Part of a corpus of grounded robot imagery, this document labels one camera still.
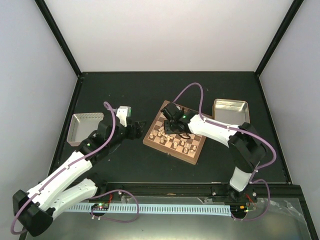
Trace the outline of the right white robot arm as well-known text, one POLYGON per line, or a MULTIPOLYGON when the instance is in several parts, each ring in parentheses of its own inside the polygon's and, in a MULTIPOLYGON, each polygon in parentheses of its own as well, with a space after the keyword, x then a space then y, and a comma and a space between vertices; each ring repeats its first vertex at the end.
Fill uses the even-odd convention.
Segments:
POLYGON ((256 167, 266 156, 266 145, 258 139, 256 129, 245 122, 240 126, 204 117, 194 110, 185 111, 173 102, 160 112, 164 115, 166 134, 194 134, 212 139, 226 146, 234 160, 234 171, 227 187, 228 198, 240 201, 246 195, 246 187, 256 167))

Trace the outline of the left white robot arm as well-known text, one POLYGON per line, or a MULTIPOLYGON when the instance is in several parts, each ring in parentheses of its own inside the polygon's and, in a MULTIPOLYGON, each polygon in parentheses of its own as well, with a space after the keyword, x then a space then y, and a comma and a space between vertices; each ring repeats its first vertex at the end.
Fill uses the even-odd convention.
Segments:
POLYGON ((93 168, 123 140, 141 138, 145 121, 121 121, 107 125, 101 120, 70 157, 45 180, 28 191, 18 190, 12 197, 14 221, 33 237, 44 233, 65 210, 87 199, 101 200, 109 194, 106 180, 92 173, 77 185, 71 184, 93 168))

